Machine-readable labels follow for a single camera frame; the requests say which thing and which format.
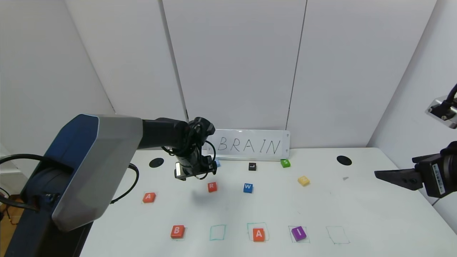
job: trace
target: black circular hole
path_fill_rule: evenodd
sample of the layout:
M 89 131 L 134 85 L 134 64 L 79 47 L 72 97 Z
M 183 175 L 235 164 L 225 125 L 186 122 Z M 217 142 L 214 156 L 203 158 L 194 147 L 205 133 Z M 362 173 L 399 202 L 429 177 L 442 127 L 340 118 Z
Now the black circular hole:
M 343 156 L 343 155 L 338 156 L 338 157 L 336 158 L 336 160 L 337 160 L 339 163 L 341 163 L 341 164 L 343 164 L 343 165 L 346 165 L 346 166 L 349 166 L 349 165 L 352 164 L 352 161 L 351 161 L 348 157 Z
M 154 160 L 152 160 L 150 163 L 149 163 L 149 167 L 151 168 L 157 168 L 159 167 L 160 165 L 162 165 L 164 163 L 164 159 L 162 158 L 155 158 Z

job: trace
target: letter b block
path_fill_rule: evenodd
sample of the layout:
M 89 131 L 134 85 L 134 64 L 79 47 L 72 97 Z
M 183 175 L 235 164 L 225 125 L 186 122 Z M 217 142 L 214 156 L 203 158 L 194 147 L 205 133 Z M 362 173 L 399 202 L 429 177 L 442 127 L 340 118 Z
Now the letter b block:
M 182 238 L 184 236 L 184 225 L 175 225 L 171 230 L 171 238 Z

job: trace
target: orange letter block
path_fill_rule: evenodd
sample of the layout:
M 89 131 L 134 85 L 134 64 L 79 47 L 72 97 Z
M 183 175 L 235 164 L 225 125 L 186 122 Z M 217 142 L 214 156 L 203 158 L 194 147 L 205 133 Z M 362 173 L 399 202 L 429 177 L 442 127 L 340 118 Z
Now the orange letter block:
M 143 203 L 153 203 L 155 199 L 155 193 L 145 193 L 143 196 Z
M 254 242 L 263 242 L 265 241 L 265 232 L 263 229 L 253 229 L 252 237 L 254 238 Z
M 175 225 L 171 230 L 171 238 L 182 238 L 184 236 L 184 226 L 183 225 Z
M 216 182 L 211 182 L 211 183 L 208 183 L 208 192 L 214 192 L 214 191 L 217 191 L 218 190 L 218 185 L 216 184 Z

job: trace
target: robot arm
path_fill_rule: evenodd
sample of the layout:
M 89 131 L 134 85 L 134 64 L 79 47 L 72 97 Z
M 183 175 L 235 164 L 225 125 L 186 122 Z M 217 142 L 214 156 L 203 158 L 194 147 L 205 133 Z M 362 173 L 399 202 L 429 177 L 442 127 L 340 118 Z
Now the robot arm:
M 457 85 L 449 95 L 435 99 L 425 111 L 449 128 L 457 128 Z M 413 169 L 375 171 L 381 180 L 418 190 L 424 184 L 427 195 L 443 198 L 457 191 L 457 141 L 451 142 L 439 154 L 418 156 L 412 159 Z
M 175 155 L 175 178 L 216 174 L 202 146 L 215 132 L 204 118 L 142 120 L 81 114 L 58 133 L 21 192 L 26 209 L 7 257 L 79 256 L 92 223 L 107 209 L 137 149 Z

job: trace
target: white wall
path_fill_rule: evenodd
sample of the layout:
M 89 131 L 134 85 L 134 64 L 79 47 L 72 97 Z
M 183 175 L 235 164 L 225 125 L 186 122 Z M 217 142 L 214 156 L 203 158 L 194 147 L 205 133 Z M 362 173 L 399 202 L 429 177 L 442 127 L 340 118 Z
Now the white wall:
M 0 1 L 0 141 L 42 155 L 80 113 L 114 113 L 63 0 Z M 30 176 L 35 161 L 17 161 Z
M 437 1 L 416 52 L 370 140 L 369 146 L 380 148 L 399 168 L 412 168 L 412 157 L 438 153 L 457 138 L 456 130 L 424 113 L 434 98 L 447 95 L 457 83 L 456 13 L 457 1 Z M 455 232 L 456 206 L 456 193 L 434 205 Z
M 10 155 L 10 153 L 0 144 L 0 156 L 6 155 Z M 5 162 L 0 166 L 0 187 L 9 194 L 19 194 L 26 182 L 27 178 L 17 169 L 14 161 Z
M 116 113 L 186 120 L 160 1 L 66 3 Z
M 291 147 L 365 147 L 436 0 L 308 0 Z
M 285 129 L 306 0 L 164 0 L 189 118 Z

